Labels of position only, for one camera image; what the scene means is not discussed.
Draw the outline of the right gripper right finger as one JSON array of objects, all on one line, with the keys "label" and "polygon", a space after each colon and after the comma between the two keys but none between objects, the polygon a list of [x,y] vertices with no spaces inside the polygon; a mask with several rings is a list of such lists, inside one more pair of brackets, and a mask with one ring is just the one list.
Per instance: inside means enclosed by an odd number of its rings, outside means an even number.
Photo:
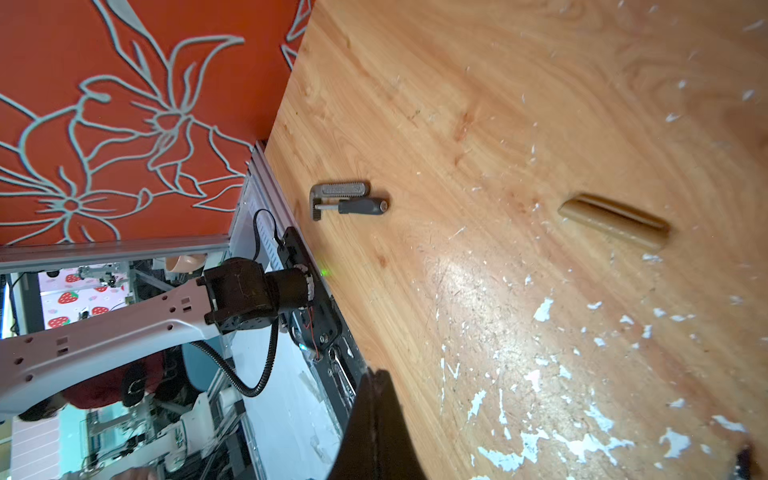
[{"label": "right gripper right finger", "polygon": [[426,478],[386,370],[377,372],[377,478]]}]

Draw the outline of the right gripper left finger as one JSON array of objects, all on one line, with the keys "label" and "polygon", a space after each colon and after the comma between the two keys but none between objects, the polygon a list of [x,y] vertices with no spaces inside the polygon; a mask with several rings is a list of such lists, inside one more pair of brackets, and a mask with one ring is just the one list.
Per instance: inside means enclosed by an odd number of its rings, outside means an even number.
[{"label": "right gripper left finger", "polygon": [[369,369],[362,376],[328,480],[379,478],[377,402],[382,374],[382,370]]}]

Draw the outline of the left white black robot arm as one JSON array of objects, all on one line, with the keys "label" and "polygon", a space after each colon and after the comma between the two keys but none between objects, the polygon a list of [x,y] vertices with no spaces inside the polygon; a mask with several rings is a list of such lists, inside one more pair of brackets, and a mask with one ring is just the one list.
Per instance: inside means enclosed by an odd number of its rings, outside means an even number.
[{"label": "left white black robot arm", "polygon": [[231,331],[266,328],[308,307],[315,293],[304,265],[267,272],[234,258],[152,299],[63,327],[1,342],[1,418],[92,377],[165,349]]}]

